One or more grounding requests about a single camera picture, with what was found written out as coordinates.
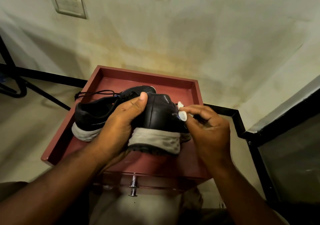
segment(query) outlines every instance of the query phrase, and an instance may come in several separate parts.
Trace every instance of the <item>wall switch plate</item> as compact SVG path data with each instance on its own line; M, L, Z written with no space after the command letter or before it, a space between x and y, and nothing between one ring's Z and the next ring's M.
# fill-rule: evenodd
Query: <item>wall switch plate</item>
M56 12L86 19L82 0L51 0Z

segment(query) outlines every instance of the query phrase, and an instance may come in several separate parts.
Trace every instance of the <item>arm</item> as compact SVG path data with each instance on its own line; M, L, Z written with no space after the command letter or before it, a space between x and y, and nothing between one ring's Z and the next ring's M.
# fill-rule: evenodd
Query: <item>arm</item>
M145 108L147 94L119 105L98 137L49 172L0 203L1 224L53 224L101 170L115 164Z
M186 125L234 222L237 225L284 225L234 166L229 122L206 106L192 105L180 110L199 114L206 120L199 123L188 115Z

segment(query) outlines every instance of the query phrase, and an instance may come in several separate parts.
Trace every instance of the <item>sneaker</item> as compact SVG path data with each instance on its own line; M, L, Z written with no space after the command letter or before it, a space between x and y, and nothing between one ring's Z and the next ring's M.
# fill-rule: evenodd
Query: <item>sneaker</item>
M72 133L81 141L92 141L100 133L106 120L115 108L123 102L140 96L141 92L156 93L155 88L152 86L136 86L121 93L114 93L111 90L90 93L89 95L77 93L75 98L91 96L93 94L112 94L112 96L103 97L90 103L78 103L75 109L75 122L71 128Z
M134 119L136 127L129 139L128 148L154 155L177 155L180 143L189 141L191 135L179 110L167 94L148 93L145 110Z

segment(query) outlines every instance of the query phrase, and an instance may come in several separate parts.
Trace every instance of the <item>red tray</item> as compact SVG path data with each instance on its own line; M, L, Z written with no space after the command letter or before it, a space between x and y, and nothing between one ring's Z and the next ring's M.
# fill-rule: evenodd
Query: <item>red tray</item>
M121 92L139 85L153 86L157 93L168 94L175 103L181 101L184 105L203 104L197 80L105 66L97 66L82 91L96 92L111 89L115 92ZM71 126L74 122L74 108L79 101L89 102L101 97L104 96L96 94L78 99L74 103L74 106L44 151L41 157L42 161L49 165L56 165L70 153L88 145L88 143L75 138L71 132ZM101 182L126 186L128 182L130 183L130 177L133 174L141 176L140 180L146 180L145 188L162 187L183 190L186 187L181 185L182 181L186 184L188 183L187 181L193 181L187 185L190 188L192 184L202 183L210 179L206 167L196 155L193 140L182 144L181 152L177 157L130 152L124 160L104 172ZM160 177L166 178L167 182L163 182L163 179L160 181Z

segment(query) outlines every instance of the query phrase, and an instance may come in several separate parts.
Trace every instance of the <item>chrome handle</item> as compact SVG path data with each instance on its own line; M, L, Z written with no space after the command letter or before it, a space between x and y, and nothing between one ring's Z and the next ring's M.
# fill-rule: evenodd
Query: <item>chrome handle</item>
M137 188L139 188L137 186L137 176L135 175L132 176L131 184L128 187L131 188L131 193L129 196L132 196L132 197L137 196L136 192L137 192Z

